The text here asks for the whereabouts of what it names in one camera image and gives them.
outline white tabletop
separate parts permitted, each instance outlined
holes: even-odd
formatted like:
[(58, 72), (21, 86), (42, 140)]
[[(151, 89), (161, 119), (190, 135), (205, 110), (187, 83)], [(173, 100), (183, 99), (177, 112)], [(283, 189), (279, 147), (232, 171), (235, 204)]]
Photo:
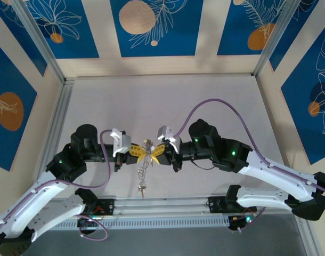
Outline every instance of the white tabletop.
[[(105, 129), (125, 130), (132, 143), (141, 145), (151, 139), (155, 145), (158, 129), (168, 125), (178, 131), (191, 109), (209, 98), (224, 99), (232, 104), (246, 121), (261, 152), (277, 162), (281, 155), (254, 77), (251, 76), (138, 76), (78, 79), (75, 81), (59, 151), (70, 142), (70, 135), (82, 124), (93, 124), (100, 133)], [(251, 145), (240, 121), (227, 106), (211, 102), (200, 107), (190, 119), (181, 138), (190, 141), (188, 127), (202, 118), (217, 127), (224, 138), (236, 139)], [(112, 137), (104, 135), (105, 143)], [(211, 167), (210, 161), (197, 161)], [(105, 189), (95, 190), (97, 196), (117, 198), (139, 197), (137, 168), (140, 164), (123, 165), (112, 172)], [(76, 182), (98, 185), (106, 178), (106, 164), (88, 163), (87, 172)], [(148, 187), (145, 197), (183, 197), (226, 193), (229, 185), (265, 187), (263, 182), (240, 174), (199, 169), (189, 162), (175, 173), (171, 166), (154, 164), (146, 174)], [(76, 188), (69, 187), (59, 197), (68, 197)]]

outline bracket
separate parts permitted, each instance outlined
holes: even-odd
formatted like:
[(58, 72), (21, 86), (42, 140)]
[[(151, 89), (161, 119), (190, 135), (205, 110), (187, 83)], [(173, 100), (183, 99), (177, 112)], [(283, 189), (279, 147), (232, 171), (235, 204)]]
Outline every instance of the bracket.
[[(208, 198), (210, 213), (244, 213), (246, 208), (236, 202), (227, 202), (225, 196), (211, 196)], [(250, 207), (251, 211), (256, 212), (257, 208)]]
[[(92, 217), (96, 216), (112, 216), (114, 211), (114, 199), (98, 199), (96, 201), (96, 207), (92, 214)], [(93, 233), (98, 225), (94, 222), (88, 221), (86, 219), (78, 219), (77, 220), (77, 227), (78, 228), (85, 228), (82, 229), (81, 232), (84, 235), (89, 235)]]

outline yellow object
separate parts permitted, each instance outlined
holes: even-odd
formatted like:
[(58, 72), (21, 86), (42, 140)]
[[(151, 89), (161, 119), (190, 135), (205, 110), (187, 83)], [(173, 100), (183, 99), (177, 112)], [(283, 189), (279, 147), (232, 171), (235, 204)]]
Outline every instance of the yellow object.
[(132, 156), (137, 157), (137, 163), (139, 163), (141, 160), (143, 160), (143, 158), (146, 155), (146, 151), (142, 147), (140, 147), (138, 145), (134, 145), (134, 144), (132, 144), (131, 149), (129, 150), (129, 153)]
[(157, 156), (160, 156), (162, 153), (164, 153), (165, 151), (165, 145), (164, 144), (160, 144), (158, 147), (155, 148), (155, 150), (153, 150), (153, 152), (151, 153), (151, 157), (154, 161), (156, 161), (158, 164), (159, 161), (157, 159)]
[(60, 34), (52, 33), (50, 39), (57, 44), (63, 43), (63, 37)]

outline blue wall panel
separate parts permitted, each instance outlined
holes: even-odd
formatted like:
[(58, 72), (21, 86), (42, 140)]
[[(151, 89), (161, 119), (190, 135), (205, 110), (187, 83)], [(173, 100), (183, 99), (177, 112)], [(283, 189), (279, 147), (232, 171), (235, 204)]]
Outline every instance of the blue wall panel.
[(302, 0), (297, 8), (293, 18), (288, 24), (285, 32), (283, 33), (279, 43), (277, 44), (273, 54), (270, 56), (270, 64), (274, 70), (277, 69), (286, 52), (295, 40), (297, 34), (302, 29), (303, 25), (311, 15), (313, 9), (319, 0)]
[(47, 67), (47, 63), (37, 49), (35, 43), (27, 33), (22, 22), (14, 12), (11, 5), (0, 0), (0, 17), (3, 19), (15, 39), (22, 46), (28, 57), (34, 63), (39, 73), (43, 76)]
[(282, 86), (311, 164), (325, 157), (325, 29)]
[(29, 0), (26, 5), (57, 59), (99, 57), (81, 0)]
[(217, 55), (260, 54), (285, 0), (232, 0)]
[(203, 0), (110, 0), (122, 57), (193, 56)]
[(9, 171), (36, 91), (0, 48), (0, 167)]

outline metal wire ornament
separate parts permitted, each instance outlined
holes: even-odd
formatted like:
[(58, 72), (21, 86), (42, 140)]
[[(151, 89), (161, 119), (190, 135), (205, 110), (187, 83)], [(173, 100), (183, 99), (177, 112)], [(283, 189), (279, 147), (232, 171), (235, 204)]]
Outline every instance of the metal wire ornament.
[(151, 166), (153, 166), (152, 158), (150, 157), (151, 152), (154, 150), (153, 142), (151, 140), (146, 139), (143, 143), (142, 148), (146, 151), (146, 155), (143, 160), (142, 166), (139, 167), (137, 171), (137, 176), (140, 180), (139, 182), (139, 192), (141, 193), (142, 199), (144, 198), (144, 192), (147, 188), (147, 183), (145, 181), (146, 171), (148, 166), (150, 165), (149, 160), (151, 162)]

